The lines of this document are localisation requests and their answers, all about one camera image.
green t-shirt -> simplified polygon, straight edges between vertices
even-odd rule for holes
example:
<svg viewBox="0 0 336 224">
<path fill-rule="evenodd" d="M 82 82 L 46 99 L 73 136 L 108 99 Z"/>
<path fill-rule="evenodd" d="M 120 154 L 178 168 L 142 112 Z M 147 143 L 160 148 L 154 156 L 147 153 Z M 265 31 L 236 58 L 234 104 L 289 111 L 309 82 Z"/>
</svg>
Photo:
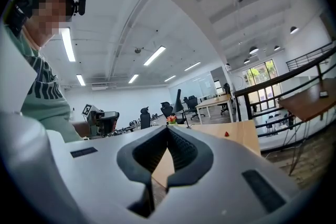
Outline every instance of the green t-shirt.
<svg viewBox="0 0 336 224">
<path fill-rule="evenodd" d="M 70 106 L 50 65 L 37 50 L 31 49 L 21 33 L 15 37 L 8 27 L 6 29 L 16 48 L 37 73 L 22 106 L 22 114 L 38 120 L 47 130 L 59 132 L 66 143 L 81 140 L 69 122 Z"/>
</svg>

table leg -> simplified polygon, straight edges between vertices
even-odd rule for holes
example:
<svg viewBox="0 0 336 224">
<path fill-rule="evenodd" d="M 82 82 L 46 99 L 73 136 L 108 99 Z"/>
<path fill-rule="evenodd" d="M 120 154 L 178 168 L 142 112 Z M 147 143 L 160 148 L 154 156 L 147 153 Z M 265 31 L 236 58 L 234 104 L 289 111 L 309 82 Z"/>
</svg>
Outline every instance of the table leg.
<svg viewBox="0 0 336 224">
<path fill-rule="evenodd" d="M 211 118 L 208 106 L 206 107 L 206 110 L 208 111 L 209 118 Z"/>
<path fill-rule="evenodd" d="M 229 108 L 230 120 L 233 122 L 231 100 L 227 102 L 227 107 Z"/>
<path fill-rule="evenodd" d="M 199 108 L 197 108 L 197 114 L 198 114 L 198 117 L 199 117 L 199 122 L 201 123 L 201 124 L 203 124 L 202 123 L 202 116 L 201 116 L 201 114 L 200 114 L 200 112 L 199 112 Z"/>
</svg>

window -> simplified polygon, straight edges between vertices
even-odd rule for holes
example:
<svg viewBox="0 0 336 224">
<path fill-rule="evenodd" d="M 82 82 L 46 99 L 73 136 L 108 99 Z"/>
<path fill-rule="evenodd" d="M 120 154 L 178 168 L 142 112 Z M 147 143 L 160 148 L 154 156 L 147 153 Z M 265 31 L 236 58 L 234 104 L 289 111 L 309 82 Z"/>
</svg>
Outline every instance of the window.
<svg viewBox="0 0 336 224">
<path fill-rule="evenodd" d="M 262 83 L 264 81 L 273 79 L 278 76 L 277 70 L 274 66 L 273 60 L 263 62 L 257 66 L 251 67 L 243 71 L 243 76 L 248 87 Z M 260 89 L 256 92 L 249 93 L 249 99 L 251 103 L 257 103 L 273 96 L 281 94 L 281 89 L 279 84 L 269 86 L 264 89 Z M 256 105 L 254 108 L 255 112 L 262 110 L 274 108 L 278 106 L 278 103 L 274 100 L 264 102 L 262 104 Z"/>
<path fill-rule="evenodd" d="M 222 86 L 220 85 L 219 80 L 215 81 L 215 87 L 216 87 L 217 94 L 221 94 L 223 92 L 223 89 L 222 89 Z"/>
</svg>

